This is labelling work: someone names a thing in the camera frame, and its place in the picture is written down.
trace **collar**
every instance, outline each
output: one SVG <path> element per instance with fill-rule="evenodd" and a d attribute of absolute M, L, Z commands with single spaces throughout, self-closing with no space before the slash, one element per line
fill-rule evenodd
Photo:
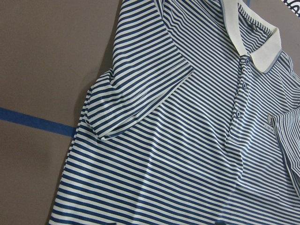
<path fill-rule="evenodd" d="M 241 39 L 239 29 L 238 3 L 254 20 L 272 31 L 272 36 L 256 51 L 248 53 Z M 242 0 L 221 0 L 226 30 L 239 55 L 250 55 L 255 67 L 260 72 L 267 72 L 281 53 L 279 29 L 263 20 L 252 11 Z"/>

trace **button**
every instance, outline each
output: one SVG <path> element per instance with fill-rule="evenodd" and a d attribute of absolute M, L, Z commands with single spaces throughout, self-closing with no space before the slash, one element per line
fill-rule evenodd
<path fill-rule="evenodd" d="M 217 220 L 215 225 L 226 225 L 226 223 L 223 220 Z"/>
<path fill-rule="evenodd" d="M 247 84 L 245 82 L 243 82 L 243 85 L 242 85 L 243 89 L 246 90 L 247 88 Z"/>
<path fill-rule="evenodd" d="M 236 112 L 236 116 L 237 116 L 237 118 L 240 117 L 240 111 L 239 110 Z"/>

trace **striped polo shirt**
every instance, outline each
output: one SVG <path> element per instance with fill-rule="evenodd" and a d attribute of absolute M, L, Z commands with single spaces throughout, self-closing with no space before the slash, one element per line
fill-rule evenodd
<path fill-rule="evenodd" d="M 124 0 L 49 224 L 300 225 L 300 78 L 242 0 Z"/>

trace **short sleeve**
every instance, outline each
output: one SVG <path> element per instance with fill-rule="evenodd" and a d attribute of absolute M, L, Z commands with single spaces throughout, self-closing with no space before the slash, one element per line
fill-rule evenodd
<path fill-rule="evenodd" d="M 100 140 L 120 135 L 163 103 L 192 72 L 180 61 L 151 77 L 141 73 L 131 81 L 128 74 L 126 80 L 117 82 L 109 70 L 91 87 L 86 122 Z"/>
<path fill-rule="evenodd" d="M 300 197 L 300 109 L 272 117 L 287 171 Z"/>

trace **blue tape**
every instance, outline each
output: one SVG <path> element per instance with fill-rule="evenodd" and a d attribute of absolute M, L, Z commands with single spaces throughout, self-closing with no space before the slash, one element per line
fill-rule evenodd
<path fill-rule="evenodd" d="M 73 137 L 76 131 L 75 127 L 44 120 L 38 117 L 29 116 L 23 113 L 0 108 L 0 120 L 21 124 L 31 128 L 46 130 L 60 135 Z"/>

